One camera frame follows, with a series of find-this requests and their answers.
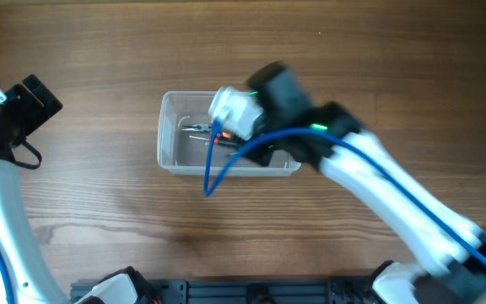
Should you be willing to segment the red black handled screwdriver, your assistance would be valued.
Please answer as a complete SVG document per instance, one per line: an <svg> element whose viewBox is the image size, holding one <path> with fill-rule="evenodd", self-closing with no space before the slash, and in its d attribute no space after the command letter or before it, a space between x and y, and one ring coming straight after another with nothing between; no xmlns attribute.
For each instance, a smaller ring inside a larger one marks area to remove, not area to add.
<svg viewBox="0 0 486 304"><path fill-rule="evenodd" d="M199 140L208 141L208 142L210 141L209 138L202 138L202 137L198 137L198 136L191 136L190 135L190 138L199 139ZM232 149L238 149L240 147L240 144L238 142L236 142L232 138L226 138L226 137L217 137L213 141L213 143L215 145L218 145L218 146L221 146L221 147L232 148Z"/></svg>

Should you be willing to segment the orange black long-nose pliers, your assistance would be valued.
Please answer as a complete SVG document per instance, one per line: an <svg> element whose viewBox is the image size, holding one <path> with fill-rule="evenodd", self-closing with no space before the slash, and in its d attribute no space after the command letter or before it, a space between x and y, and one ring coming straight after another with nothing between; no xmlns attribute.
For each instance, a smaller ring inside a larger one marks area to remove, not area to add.
<svg viewBox="0 0 486 304"><path fill-rule="evenodd" d="M210 133L213 129L212 123L196 123L191 125L184 125L181 127L182 131L187 132L199 132L199 133ZM220 131L217 135L218 138L230 139L233 138L231 133Z"/></svg>

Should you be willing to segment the clear plastic container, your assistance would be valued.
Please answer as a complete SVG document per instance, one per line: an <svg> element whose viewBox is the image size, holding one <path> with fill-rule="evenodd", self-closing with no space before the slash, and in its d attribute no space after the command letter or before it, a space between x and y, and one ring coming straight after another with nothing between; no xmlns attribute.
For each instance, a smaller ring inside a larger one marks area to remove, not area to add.
<svg viewBox="0 0 486 304"><path fill-rule="evenodd" d="M197 175L205 172L209 134L189 132L183 128L209 123L208 108L213 91L169 91L165 93L159 114L157 160L175 175ZM301 164L288 153L277 150L269 166L259 166L241 158L229 169L230 176L290 176Z"/></svg>

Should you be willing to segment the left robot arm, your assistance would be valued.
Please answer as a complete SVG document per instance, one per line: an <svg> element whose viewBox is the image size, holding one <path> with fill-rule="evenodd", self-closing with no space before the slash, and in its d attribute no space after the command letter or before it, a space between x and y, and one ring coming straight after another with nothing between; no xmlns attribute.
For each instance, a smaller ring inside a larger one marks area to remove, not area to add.
<svg viewBox="0 0 486 304"><path fill-rule="evenodd" d="M70 301L48 269L24 210L19 171L40 163L14 157L14 149L23 146L42 158L27 138L61 109L34 74L7 91L0 88L0 303Z"/></svg>

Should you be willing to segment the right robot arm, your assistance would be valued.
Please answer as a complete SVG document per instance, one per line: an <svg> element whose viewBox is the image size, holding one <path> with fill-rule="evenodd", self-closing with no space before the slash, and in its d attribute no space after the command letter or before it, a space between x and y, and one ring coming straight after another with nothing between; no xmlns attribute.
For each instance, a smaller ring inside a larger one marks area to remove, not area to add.
<svg viewBox="0 0 486 304"><path fill-rule="evenodd" d="M280 62L247 81L263 114L256 136L348 189L405 243L414 263L384 262L370 277L379 303L473 303L486 292L486 229L411 177L362 122L335 101L314 105Z"/></svg>

